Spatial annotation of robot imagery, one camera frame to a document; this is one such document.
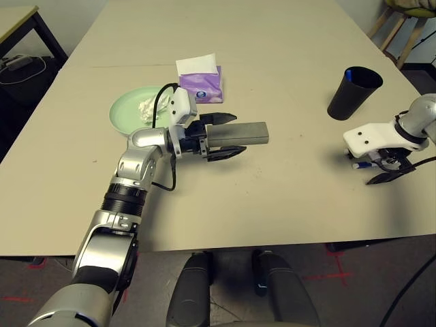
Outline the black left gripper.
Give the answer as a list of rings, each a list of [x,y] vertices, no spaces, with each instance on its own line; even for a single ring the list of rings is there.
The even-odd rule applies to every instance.
[[[223,125],[236,119],[237,116],[224,112],[201,114],[198,120],[182,128],[182,136],[179,138],[181,153],[200,155],[207,158],[208,162],[229,159],[241,154],[247,147],[223,146],[220,149],[208,151],[207,145],[206,125]]]

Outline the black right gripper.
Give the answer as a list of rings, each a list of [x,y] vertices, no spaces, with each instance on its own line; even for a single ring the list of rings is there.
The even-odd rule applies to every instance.
[[[404,148],[386,148],[371,151],[369,153],[369,159],[383,172],[371,178],[366,184],[377,185],[389,183],[415,171],[416,169],[413,167],[413,164],[408,160],[410,154],[411,151]],[[345,155],[349,159],[353,159],[353,155],[349,149],[345,150]]]

